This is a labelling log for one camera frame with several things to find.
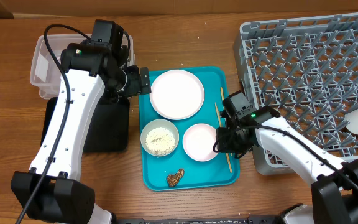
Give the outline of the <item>small pink plate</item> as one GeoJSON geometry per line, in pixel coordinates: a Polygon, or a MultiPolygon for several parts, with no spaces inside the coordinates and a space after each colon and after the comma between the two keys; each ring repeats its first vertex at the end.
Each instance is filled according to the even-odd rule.
{"type": "Polygon", "coordinates": [[[183,135],[183,149],[186,154],[198,162],[214,159],[217,153],[213,151],[216,142],[216,130],[204,123],[194,124],[183,135]]]}

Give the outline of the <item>grey bowl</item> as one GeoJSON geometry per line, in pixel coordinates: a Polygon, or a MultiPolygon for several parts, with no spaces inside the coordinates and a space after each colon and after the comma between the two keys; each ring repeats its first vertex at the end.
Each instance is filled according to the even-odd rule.
{"type": "Polygon", "coordinates": [[[167,129],[169,129],[169,130],[173,133],[173,135],[174,135],[174,137],[175,137],[175,140],[176,140],[175,149],[176,149],[176,147],[178,146],[178,143],[179,143],[179,132],[178,132],[176,126],[175,126],[172,122],[170,122],[170,121],[168,121],[168,120],[165,120],[165,119],[156,119],[156,120],[153,120],[153,121],[149,122],[149,123],[143,128],[143,130],[142,130],[142,132],[141,132],[141,135],[140,135],[140,142],[141,142],[142,147],[144,148],[144,150],[145,150],[147,153],[149,153],[149,154],[152,155],[152,156],[156,156],[156,155],[151,154],[151,153],[146,149],[146,146],[145,146],[145,138],[146,138],[146,135],[147,135],[147,133],[148,133],[149,131],[151,131],[151,130],[154,129],[154,128],[158,128],[158,127],[167,128],[167,129]]]}

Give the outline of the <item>pile of rice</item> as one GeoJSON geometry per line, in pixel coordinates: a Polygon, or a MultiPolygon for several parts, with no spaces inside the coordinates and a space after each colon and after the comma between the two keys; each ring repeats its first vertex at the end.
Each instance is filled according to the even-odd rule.
{"type": "Polygon", "coordinates": [[[173,133],[164,127],[154,128],[145,138],[146,149],[153,155],[165,156],[175,149],[176,140],[173,133]]]}

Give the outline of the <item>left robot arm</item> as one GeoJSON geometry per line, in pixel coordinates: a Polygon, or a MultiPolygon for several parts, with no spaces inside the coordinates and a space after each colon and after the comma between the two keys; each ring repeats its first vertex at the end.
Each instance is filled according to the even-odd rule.
{"type": "Polygon", "coordinates": [[[19,219],[49,223],[115,223],[99,207],[95,192],[80,182],[81,160],[91,119],[99,102],[151,92],[147,67],[127,66],[128,33],[113,21],[96,20],[93,33],[54,57],[60,92],[40,149],[27,172],[12,176],[11,190],[22,206],[19,219]]]}

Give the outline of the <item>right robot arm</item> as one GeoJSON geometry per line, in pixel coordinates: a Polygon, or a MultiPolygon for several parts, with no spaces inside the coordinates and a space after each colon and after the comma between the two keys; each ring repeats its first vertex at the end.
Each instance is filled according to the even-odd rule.
{"type": "Polygon", "coordinates": [[[358,159],[346,162],[327,153],[293,129],[280,113],[256,109],[241,91],[223,100],[227,126],[216,130],[214,152],[236,159],[259,146],[276,154],[310,187],[312,204],[299,204],[277,217],[277,223],[358,224],[358,159]]]}

